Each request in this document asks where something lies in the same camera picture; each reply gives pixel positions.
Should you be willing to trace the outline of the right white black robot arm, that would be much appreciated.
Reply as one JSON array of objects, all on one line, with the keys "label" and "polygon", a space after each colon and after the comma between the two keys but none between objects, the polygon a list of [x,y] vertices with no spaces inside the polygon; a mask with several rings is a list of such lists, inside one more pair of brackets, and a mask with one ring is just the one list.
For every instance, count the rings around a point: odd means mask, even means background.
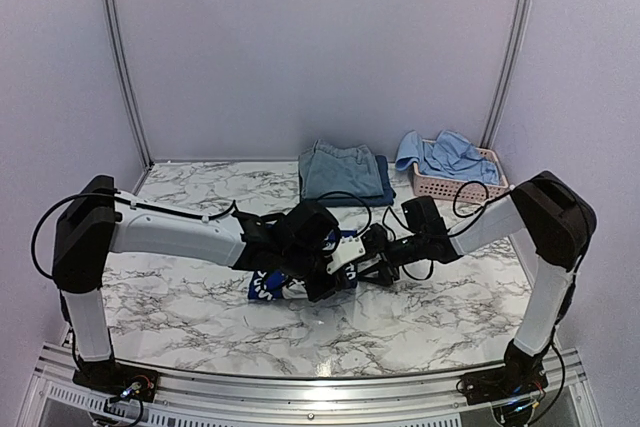
[{"label": "right white black robot arm", "polygon": [[521,324],[507,344],[503,364],[464,375],[471,402],[522,395],[544,385],[543,359],[569,310],[577,274],[597,227],[594,209],[550,171],[488,197],[472,214],[447,226],[435,200],[419,196],[403,203],[408,234],[390,239],[382,224],[365,233],[358,258],[360,280],[388,287],[412,263],[451,264],[501,239],[528,238],[535,254],[533,284]]}]

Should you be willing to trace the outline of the light blue shirt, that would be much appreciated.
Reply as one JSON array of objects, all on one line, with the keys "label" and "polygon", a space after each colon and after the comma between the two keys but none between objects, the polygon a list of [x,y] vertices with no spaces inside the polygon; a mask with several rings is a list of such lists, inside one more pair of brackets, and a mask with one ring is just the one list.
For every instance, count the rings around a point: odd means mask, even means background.
[{"label": "light blue shirt", "polygon": [[406,171],[413,165],[424,176],[488,185],[500,183],[497,165],[482,156],[466,137],[449,130],[441,131],[433,142],[416,131],[408,132],[398,146],[395,167]]}]

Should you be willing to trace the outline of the royal blue printed t-shirt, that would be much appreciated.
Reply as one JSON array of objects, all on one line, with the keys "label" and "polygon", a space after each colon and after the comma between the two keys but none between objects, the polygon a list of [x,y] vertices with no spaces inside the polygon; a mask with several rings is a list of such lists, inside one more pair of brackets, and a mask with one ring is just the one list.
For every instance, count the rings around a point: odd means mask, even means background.
[{"label": "royal blue printed t-shirt", "polygon": [[[338,271],[338,274],[341,275],[341,290],[353,290],[357,287],[357,269],[355,266],[345,265]],[[254,272],[248,284],[247,299],[249,301],[272,302],[307,298],[304,283],[291,279],[280,271],[272,273]]]}]

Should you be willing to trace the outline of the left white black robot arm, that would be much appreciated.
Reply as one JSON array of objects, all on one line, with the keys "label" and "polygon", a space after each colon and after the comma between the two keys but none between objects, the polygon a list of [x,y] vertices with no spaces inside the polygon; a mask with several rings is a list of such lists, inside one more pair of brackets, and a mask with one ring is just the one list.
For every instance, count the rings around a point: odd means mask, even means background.
[{"label": "left white black robot arm", "polygon": [[30,239],[33,266],[57,287],[74,334],[75,382],[119,391],[152,376],[115,356],[102,294],[113,257],[186,259],[240,272],[279,272],[300,283],[310,301],[342,287],[342,269],[362,251],[323,205],[259,215],[231,203],[219,212],[143,200],[111,176],[94,177],[78,193],[49,207]]}]

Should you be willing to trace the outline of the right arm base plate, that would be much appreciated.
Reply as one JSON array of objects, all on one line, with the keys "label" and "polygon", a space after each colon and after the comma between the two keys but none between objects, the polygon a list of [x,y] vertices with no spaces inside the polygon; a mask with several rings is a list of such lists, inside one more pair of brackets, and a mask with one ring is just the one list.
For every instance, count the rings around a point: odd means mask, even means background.
[{"label": "right arm base plate", "polygon": [[541,393],[547,387],[548,380],[544,370],[534,372],[525,379],[509,380],[505,367],[467,372],[456,385],[456,389],[466,398],[468,405]]}]

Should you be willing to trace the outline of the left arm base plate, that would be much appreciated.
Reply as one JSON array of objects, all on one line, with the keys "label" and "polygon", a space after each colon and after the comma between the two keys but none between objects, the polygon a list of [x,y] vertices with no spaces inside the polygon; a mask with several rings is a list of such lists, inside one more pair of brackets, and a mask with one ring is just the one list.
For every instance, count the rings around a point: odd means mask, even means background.
[{"label": "left arm base plate", "polygon": [[152,402],[159,383],[159,373],[152,369],[120,362],[89,362],[76,369],[74,384],[109,394],[118,401],[139,399]]}]

